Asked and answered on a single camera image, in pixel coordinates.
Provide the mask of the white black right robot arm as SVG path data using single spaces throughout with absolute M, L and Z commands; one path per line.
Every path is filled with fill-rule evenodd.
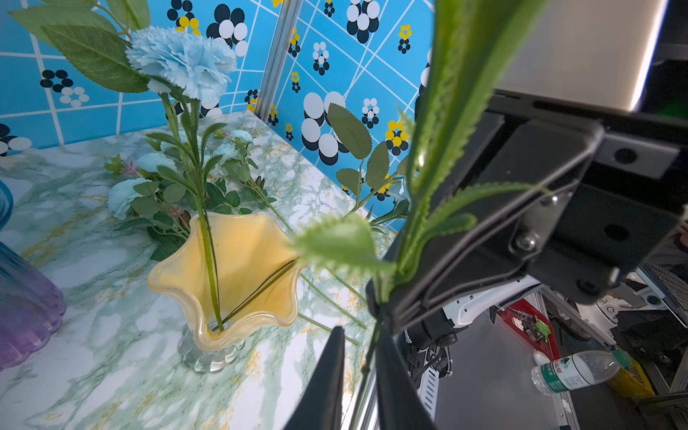
M 464 186 L 545 186 L 473 202 L 472 231 L 429 241 L 386 305 L 419 348 L 549 287 L 590 305 L 617 287 L 687 207 L 687 123 L 641 112 L 669 1 L 555 1 L 514 57 L 463 159 L 430 197 Z

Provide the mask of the light blue carnation stem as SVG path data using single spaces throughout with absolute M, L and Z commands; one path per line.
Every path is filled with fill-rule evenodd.
M 437 209 L 431 206 L 432 197 L 464 155 L 496 84 L 545 3 L 440 1 L 435 8 L 429 82 L 405 161 L 410 216 L 392 259 L 377 257 L 371 226 L 356 213 L 325 218 L 304 230 L 293 244 L 302 263 L 369 277 L 382 303 L 416 274 L 421 252 L 430 239 L 476 227 L 477 218 L 465 210 L 469 204 L 528 188 L 525 183 L 509 182 L 469 186 Z M 364 380 L 377 382 L 376 346 L 382 327 L 383 322 L 376 319 L 362 367 Z

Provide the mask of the pink and blue flower bunch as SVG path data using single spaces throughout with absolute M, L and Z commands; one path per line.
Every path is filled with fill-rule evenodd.
M 222 37 L 216 32 L 218 25 L 239 25 L 241 32 L 232 30 L 225 39 L 228 49 L 238 43 L 236 54 L 245 57 L 249 47 L 245 36 L 251 34 L 251 28 L 245 26 L 245 10 L 213 2 L 218 21 L 208 27 L 208 37 Z M 125 83 L 115 83 L 111 74 L 105 77 L 101 73 L 109 81 L 103 86 L 102 80 L 93 81 L 64 55 L 59 56 L 56 45 L 43 32 L 43 27 L 86 26 L 117 33 L 115 36 L 123 39 L 122 30 L 139 30 L 151 24 L 150 17 L 148 1 L 1 1 L 1 157 L 114 134 L 116 125 L 126 125 L 124 120 L 115 121 L 120 108 L 115 98 L 120 95 L 125 114 L 132 119 L 132 126 L 120 132 L 159 125 L 174 109 L 179 136 L 186 139 L 181 119 L 188 103 L 169 95 L 166 99 L 171 108 L 154 111 L 155 94 L 143 91 L 141 82 L 134 91 L 115 91 L 134 88 L 127 80 L 127 76 L 133 77 L 131 73 L 123 75 L 121 67 L 112 70 L 118 72 L 116 78 L 125 77 Z M 159 225 L 145 220 L 127 221 L 123 226 L 147 227 L 149 236 L 158 242 L 151 258 L 160 262 L 181 247 L 182 236 L 188 237 L 189 217 L 185 213 L 186 218 L 179 220 L 182 215 L 173 211 L 167 218 L 157 213 Z

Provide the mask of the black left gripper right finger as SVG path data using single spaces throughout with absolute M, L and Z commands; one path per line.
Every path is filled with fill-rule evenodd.
M 381 429 L 435 429 L 407 374 L 392 335 L 381 328 L 376 346 L 376 385 Z

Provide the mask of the white blue flower bunch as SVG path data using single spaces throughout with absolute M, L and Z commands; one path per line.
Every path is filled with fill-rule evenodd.
M 218 188 L 225 179 L 236 185 L 232 191 L 225 193 L 228 199 L 226 206 L 236 202 L 236 210 L 241 215 L 251 214 L 253 209 L 256 209 L 256 213 L 268 216 L 289 238 L 294 238 L 295 230 L 275 207 L 274 204 L 278 200 L 269 195 L 264 186 L 265 179 L 261 176 L 251 176 L 251 168 L 258 169 L 251 159 L 252 134 L 238 129 L 231 132 L 220 129 L 212 136 L 216 141 L 212 147 L 212 155 L 221 156 L 222 159 L 211 171 L 210 177 Z

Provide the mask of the yellow fluted glass vase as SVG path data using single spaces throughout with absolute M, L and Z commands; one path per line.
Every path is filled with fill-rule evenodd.
M 263 327 L 288 328 L 298 315 L 297 280 L 304 266 L 278 223 L 263 215 L 208 215 L 219 276 L 211 299 L 201 223 L 184 245 L 149 274 L 150 290 L 174 299 L 186 319 L 177 350 L 186 367 L 216 373 L 234 362 Z

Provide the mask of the white blue flower stem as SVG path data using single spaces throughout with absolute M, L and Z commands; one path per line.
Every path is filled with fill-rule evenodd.
M 142 229 L 156 243 L 150 259 L 161 262 L 184 245 L 191 214 L 185 206 L 187 190 L 166 179 L 159 168 L 175 170 L 177 163 L 162 152 L 138 159 L 120 155 L 107 159 L 105 170 L 118 181 L 109 191 L 107 210 L 121 222 L 119 231 Z

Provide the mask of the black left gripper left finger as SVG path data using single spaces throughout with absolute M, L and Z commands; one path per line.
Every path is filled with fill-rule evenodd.
M 325 345 L 286 430 L 340 430 L 345 370 L 345 331 L 337 326 Z

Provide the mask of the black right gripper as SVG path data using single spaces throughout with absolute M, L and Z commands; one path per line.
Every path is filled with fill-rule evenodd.
M 368 309 L 390 333 L 453 299 L 526 275 L 590 305 L 640 266 L 684 216 L 686 121 L 532 96 L 495 96 L 488 108 L 532 120 L 510 134 L 503 118 L 481 121 L 478 154 L 459 162 L 441 190 L 457 193 L 471 168 L 482 169 L 476 186 L 528 188 L 469 204 L 476 227 L 430 239 L 416 274 L 387 303 L 367 285 Z

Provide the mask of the purple blue glass vase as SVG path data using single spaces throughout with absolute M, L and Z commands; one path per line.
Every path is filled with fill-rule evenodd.
M 1 368 L 44 348 L 63 323 L 63 292 L 7 245 L 1 245 Z

